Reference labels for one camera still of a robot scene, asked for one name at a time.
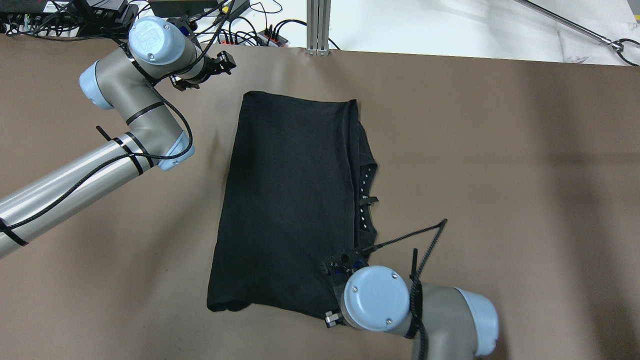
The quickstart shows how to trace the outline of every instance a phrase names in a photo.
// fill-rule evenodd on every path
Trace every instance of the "folded black shirt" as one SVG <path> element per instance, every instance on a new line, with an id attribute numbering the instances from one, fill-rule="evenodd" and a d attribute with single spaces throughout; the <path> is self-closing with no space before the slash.
<path id="1" fill-rule="evenodd" d="M 355 100 L 245 94 L 207 307 L 264 304 L 316 318 L 337 309 L 321 263 L 374 243 L 376 169 Z"/>

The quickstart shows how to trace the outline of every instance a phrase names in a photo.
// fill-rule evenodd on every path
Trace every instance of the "tan paper backdrop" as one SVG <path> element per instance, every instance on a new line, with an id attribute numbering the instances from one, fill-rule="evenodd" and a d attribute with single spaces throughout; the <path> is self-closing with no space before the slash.
<path id="1" fill-rule="evenodd" d="M 125 131 L 77 85 L 114 49 L 0 38 L 0 197 L 100 145 L 96 125 Z M 0 261 L 1 359 L 410 358 L 410 341 L 388 334 L 329 330 L 265 306 L 207 310 L 249 90 L 358 99 L 380 164 L 379 240 L 449 219 L 423 280 L 493 300 L 501 333 L 487 359 L 640 358 L 637 69 L 227 50 L 232 76 L 184 93 L 159 86 L 193 126 L 193 158 L 153 169 Z M 371 263 L 407 274 L 411 249 L 429 239 Z"/>

